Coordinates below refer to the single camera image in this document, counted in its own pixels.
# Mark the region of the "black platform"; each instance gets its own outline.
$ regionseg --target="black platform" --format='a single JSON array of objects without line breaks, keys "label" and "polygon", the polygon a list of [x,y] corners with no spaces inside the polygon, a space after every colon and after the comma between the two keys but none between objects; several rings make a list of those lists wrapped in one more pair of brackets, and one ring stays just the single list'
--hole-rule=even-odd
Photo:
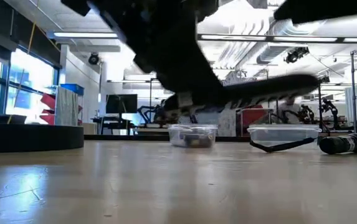
[{"label": "black platform", "polygon": [[83,127],[0,124],[0,152],[54,151],[83,146]]}]

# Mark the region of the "ceiling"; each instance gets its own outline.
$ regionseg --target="ceiling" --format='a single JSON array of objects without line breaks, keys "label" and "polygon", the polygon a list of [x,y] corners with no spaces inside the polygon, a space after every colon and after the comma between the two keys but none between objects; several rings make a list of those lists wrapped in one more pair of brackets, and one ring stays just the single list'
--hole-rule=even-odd
[{"label": "ceiling", "polygon": [[[13,8],[46,31],[64,32],[111,32],[110,28],[90,11],[82,17],[65,7],[60,0],[5,0]],[[202,34],[240,34],[240,35],[319,35],[319,36],[357,36],[357,16],[344,19],[293,26],[272,24],[272,14],[283,0],[268,0],[268,8],[255,9],[253,6],[265,0],[233,0],[219,8],[212,16],[205,18],[198,25],[198,33]],[[88,52],[93,46],[118,45],[118,40],[75,39],[59,40],[70,44],[71,49],[78,48],[75,54],[87,61]],[[248,76],[283,75],[293,72],[308,72],[314,74],[328,73],[335,82],[348,82],[345,73],[350,67],[350,52],[357,45],[345,44],[308,44],[310,55],[296,63],[287,64],[283,58],[290,44],[277,47],[272,44],[255,42],[199,42],[205,56],[213,64],[216,75],[224,79],[231,68],[245,70]],[[257,64],[257,57],[262,53],[275,53],[273,60],[266,64]],[[134,65],[126,69],[126,75],[138,75],[142,72]]]}]

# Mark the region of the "person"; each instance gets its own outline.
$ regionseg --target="person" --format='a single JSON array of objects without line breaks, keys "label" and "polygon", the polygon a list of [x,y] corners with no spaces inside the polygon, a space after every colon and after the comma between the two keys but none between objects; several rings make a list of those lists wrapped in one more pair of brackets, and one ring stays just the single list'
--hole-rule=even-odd
[{"label": "person", "polygon": [[278,105],[278,111],[277,109],[275,109],[279,118],[284,121],[286,120],[288,124],[300,124],[300,121],[295,114],[298,114],[301,110],[302,108],[300,107],[300,105],[295,103],[294,98],[289,98],[281,105]]}]

